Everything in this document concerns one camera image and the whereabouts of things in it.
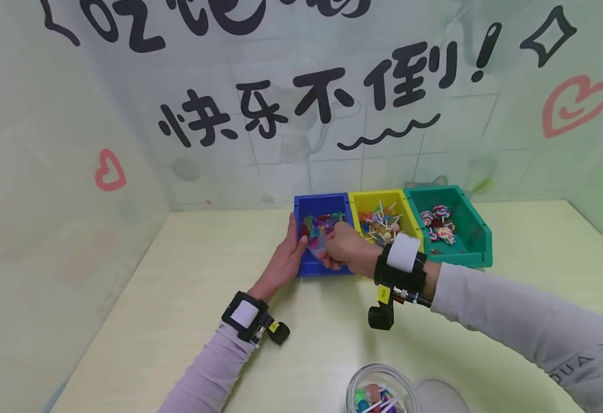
person's left hand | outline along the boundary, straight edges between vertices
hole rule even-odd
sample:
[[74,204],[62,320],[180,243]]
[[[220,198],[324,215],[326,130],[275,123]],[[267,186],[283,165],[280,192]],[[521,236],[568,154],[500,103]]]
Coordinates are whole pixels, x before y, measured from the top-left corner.
[[253,288],[250,288],[248,294],[255,299],[269,303],[281,287],[296,277],[301,256],[307,246],[307,236],[304,235],[297,241],[297,221],[294,213],[290,213],[285,239],[278,244],[267,268],[264,269]]

person's right hand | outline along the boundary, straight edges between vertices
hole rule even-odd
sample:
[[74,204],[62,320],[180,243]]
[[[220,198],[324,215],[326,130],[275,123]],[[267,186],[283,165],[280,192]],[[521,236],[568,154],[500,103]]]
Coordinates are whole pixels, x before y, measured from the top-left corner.
[[369,244],[348,223],[338,222],[327,237],[326,251],[320,252],[319,258],[327,268],[338,270],[347,265],[353,273],[372,278],[381,253],[382,248]]

wrist strap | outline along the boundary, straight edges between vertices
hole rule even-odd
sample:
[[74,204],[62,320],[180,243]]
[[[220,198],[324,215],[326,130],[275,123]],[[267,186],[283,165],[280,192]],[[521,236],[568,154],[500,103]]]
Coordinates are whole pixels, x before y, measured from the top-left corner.
[[274,320],[268,313],[269,305],[250,295],[238,291],[226,308],[221,320],[237,330],[237,338],[258,344],[266,331],[276,344],[283,344],[290,335],[290,329]]
[[417,252],[419,247],[420,240],[399,234],[395,242],[385,246],[377,258],[375,285],[379,286],[379,307],[370,307],[368,311],[368,323],[372,329],[391,330],[394,321],[393,301],[401,304],[411,301],[426,307],[432,305],[431,301],[420,295],[426,283],[427,274],[423,268],[427,256]]

wavy line drawing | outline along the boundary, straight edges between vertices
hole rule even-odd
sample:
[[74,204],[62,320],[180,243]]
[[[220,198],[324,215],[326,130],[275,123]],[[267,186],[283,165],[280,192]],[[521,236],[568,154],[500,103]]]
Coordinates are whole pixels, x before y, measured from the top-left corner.
[[76,37],[71,30],[53,22],[52,7],[49,4],[49,0],[40,0],[40,3],[42,4],[42,9],[44,9],[44,27],[51,31],[62,34],[76,46],[81,45],[79,38]]
[[361,138],[359,138],[352,145],[345,145],[344,143],[338,143],[338,145],[339,145],[339,148],[342,149],[343,151],[352,151],[352,149],[358,148],[359,146],[361,146],[361,144],[375,145],[379,142],[382,142],[386,136],[393,136],[394,138],[402,138],[402,136],[405,136],[406,134],[408,134],[412,129],[414,129],[414,127],[416,129],[426,129],[427,127],[434,125],[435,123],[437,123],[439,121],[440,117],[441,117],[441,114],[437,113],[436,116],[427,123],[421,123],[415,119],[412,119],[404,131],[397,132],[397,131],[394,131],[393,129],[387,127],[386,129],[384,129],[384,131],[381,133],[381,135],[379,135],[375,139],[367,139],[366,137],[361,136]]

light green table surface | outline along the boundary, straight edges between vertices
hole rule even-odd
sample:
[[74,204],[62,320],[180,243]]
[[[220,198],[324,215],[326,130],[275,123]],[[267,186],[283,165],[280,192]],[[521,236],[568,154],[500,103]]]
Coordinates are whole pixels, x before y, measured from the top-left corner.
[[[565,201],[476,204],[492,228],[487,272],[603,314],[603,238]],[[54,412],[154,412],[211,338],[236,290],[264,269],[288,212],[171,213],[81,360]],[[371,330],[376,287],[356,275],[294,282],[272,313],[292,330],[242,371],[226,412],[344,412],[362,365],[413,381],[440,377],[472,412],[577,412],[536,366],[478,332],[396,305],[392,331]]]

